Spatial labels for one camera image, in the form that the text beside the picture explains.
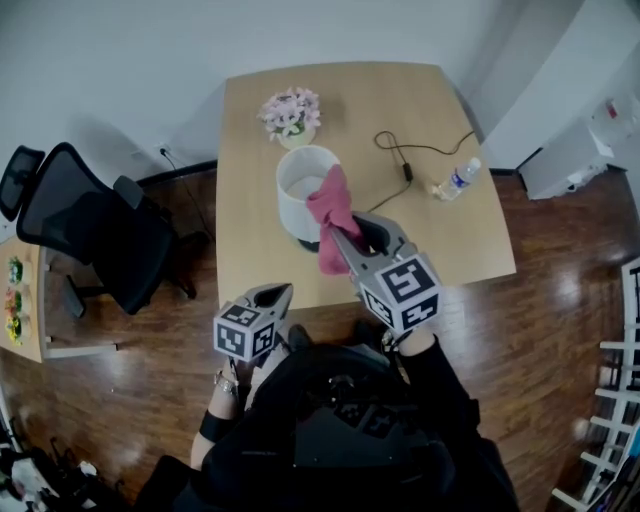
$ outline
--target office chair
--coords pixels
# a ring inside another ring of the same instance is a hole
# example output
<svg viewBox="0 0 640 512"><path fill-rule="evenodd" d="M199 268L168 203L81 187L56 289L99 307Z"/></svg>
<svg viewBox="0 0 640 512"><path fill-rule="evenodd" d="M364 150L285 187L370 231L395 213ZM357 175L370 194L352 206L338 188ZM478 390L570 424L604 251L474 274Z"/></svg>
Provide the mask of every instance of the office chair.
<svg viewBox="0 0 640 512"><path fill-rule="evenodd" d="M167 209L126 176L113 189L104 185L69 143L44 157L24 146L15 151L0 181L0 211L9 221L18 217L20 240L93 264L102 286L80 288L70 276L65 280L65 303L76 317L85 312L84 298L105 293L133 315L150 302L162 279L196 297L171 262L182 245L208 242L204 232L179 239Z"/></svg>

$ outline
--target wristwatch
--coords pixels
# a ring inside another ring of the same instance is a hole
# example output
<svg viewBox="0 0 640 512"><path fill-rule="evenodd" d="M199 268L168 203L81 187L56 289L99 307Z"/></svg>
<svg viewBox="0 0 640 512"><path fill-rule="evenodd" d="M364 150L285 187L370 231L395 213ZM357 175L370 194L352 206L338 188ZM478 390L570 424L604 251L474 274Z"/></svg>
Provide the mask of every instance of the wristwatch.
<svg viewBox="0 0 640 512"><path fill-rule="evenodd" d="M216 373L215 377L213 377L213 385L229 395L236 396L236 383L222 375L222 370Z"/></svg>

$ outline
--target hardwood floor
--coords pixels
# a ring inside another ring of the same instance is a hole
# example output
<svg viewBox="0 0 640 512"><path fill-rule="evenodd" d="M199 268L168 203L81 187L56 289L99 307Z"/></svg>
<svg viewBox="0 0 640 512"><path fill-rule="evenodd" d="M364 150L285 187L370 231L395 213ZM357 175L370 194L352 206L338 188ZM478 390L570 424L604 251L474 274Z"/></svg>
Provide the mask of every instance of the hardwood floor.
<svg viewBox="0 0 640 512"><path fill-rule="evenodd" d="M480 400L481 432L498 443L522 510L539 511L562 467L577 459L571 424L595 406L598 343L622 334L619 266L640 254L640 230L623 174L537 202L526 199L517 177L494 180L517 273L447 289L434 331ZM214 174L158 185L149 194L176 214L176 228L186 234L202 228L185 183L213 229ZM9 407L30 443L48 449L57 436L108 482L123 478L133 500L161 455L188 459L221 364L210 332L218 307L215 247L196 255L189 269L195 301L163 284L134 317L100 298L87 302L85 318L71 319L60 300L67 270L79 284L91 283L90 269L55 257L46 283L49 334L70 344L113 341L122 350L42 365L3 351ZM339 342L363 314L353 304L292 317L316 340Z"/></svg>

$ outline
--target water bottle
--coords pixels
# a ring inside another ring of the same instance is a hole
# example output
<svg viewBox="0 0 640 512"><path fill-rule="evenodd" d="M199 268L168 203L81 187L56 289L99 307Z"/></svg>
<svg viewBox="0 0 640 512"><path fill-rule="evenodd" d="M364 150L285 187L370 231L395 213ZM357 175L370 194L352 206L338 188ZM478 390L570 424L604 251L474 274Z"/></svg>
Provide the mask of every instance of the water bottle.
<svg viewBox="0 0 640 512"><path fill-rule="evenodd" d="M443 201L453 201L473 183L481 166L482 163L478 158L472 158L468 164L456 167L448 180L433 187L433 195Z"/></svg>

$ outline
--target black cord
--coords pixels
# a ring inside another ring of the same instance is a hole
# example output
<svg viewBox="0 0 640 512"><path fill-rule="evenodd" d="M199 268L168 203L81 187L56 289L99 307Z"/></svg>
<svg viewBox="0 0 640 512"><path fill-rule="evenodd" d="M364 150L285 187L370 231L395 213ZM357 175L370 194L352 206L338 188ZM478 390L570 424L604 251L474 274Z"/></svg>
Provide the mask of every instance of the black cord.
<svg viewBox="0 0 640 512"><path fill-rule="evenodd" d="M370 210L367 210L367 213L371 213L373 210L376 210L376 209L380 208L387 201L391 201L394 197L398 197L400 194L406 192L409 189L409 187L411 186L412 183L413 183L413 181L410 181L409 183L407 183L407 186L404 187L400 192L396 192L392 196L387 197L384 201L379 202L373 208L371 208Z"/></svg>
<svg viewBox="0 0 640 512"><path fill-rule="evenodd" d="M407 190L409 190L409 187L411 186L411 183L413 183L413 172L411 171L411 165L409 164L409 162L407 162L407 159L402 154L402 151L400 150L400 148L431 149L431 150L433 150L433 151L435 151L437 153L440 153L441 155L451 156L451 155L455 155L458 152L458 150L460 149L460 146L462 145L462 143L465 140L467 140L469 137L471 137L471 135L473 135L473 133L474 133L473 130L471 130L464 137L462 137L451 151L443 151L441 149L434 148L433 146L427 146L427 145L424 145L424 144L398 144L398 140L396 139L395 134L393 132L390 132L389 130L383 130L381 132L376 133L376 135L373 137L373 143L376 146L378 146L380 149L389 149L389 150L394 150L395 149L398 152L398 154L400 155L400 158L402 159L402 169L404 170L404 176L405 176L405 178L407 180L407 186L404 187L400 192L396 192L395 194L387 197L384 201L379 202L373 208L367 210L368 213L371 213L373 210L376 210L376 209L380 208L386 202L391 201L391 199L393 199L394 197L398 197L400 194L406 192ZM381 135L388 135L391 138L391 140L393 140L393 145L383 146L382 144L380 144L378 142L378 137L380 137Z"/></svg>
<svg viewBox="0 0 640 512"><path fill-rule="evenodd" d="M393 132L390 132L389 130L383 130L380 133L377 133L376 136L373 138L373 143L376 146L378 146L380 149L395 149L400 154L402 161L406 164L407 161L405 160L404 155L402 154L402 151L400 151L400 148L431 149L432 151L435 151L436 153L440 153L441 155L451 156L451 155L455 155L458 152L458 150L460 149L460 145L469 137L471 137L473 133L474 133L473 130L471 130L464 137L462 137L451 151L443 151L442 149L434 148L433 146L427 146L425 144L398 144L398 141L396 140L396 136L393 134ZM380 137L380 135L385 135L385 134L389 135L389 137L393 139L393 146L383 146L378 142L378 137Z"/></svg>
<svg viewBox="0 0 640 512"><path fill-rule="evenodd" d="M169 158L169 156L167 155L167 150L162 148L160 150L160 154L165 157L169 163L171 164L171 167L173 167L174 171L177 171L178 169L176 169L176 166L173 165L173 162L171 161L171 158ZM204 220L204 217L202 215L202 212L200 211L200 208L198 207L198 203L196 202L196 200L194 199L193 195L191 194L191 190L189 190L189 186L186 184L186 182L184 181L184 176L180 176L180 181L182 182L182 184L184 185L184 188L187 191L187 194L189 194L189 197L191 198L191 201L193 201L193 206L196 207L196 211L198 212L198 216L200 217L200 222L202 222L202 226L204 227L204 230L208 233L208 235L211 237L211 240L215 240L216 237L213 236L211 234L211 231L209 231L209 227L207 226L206 221Z"/></svg>

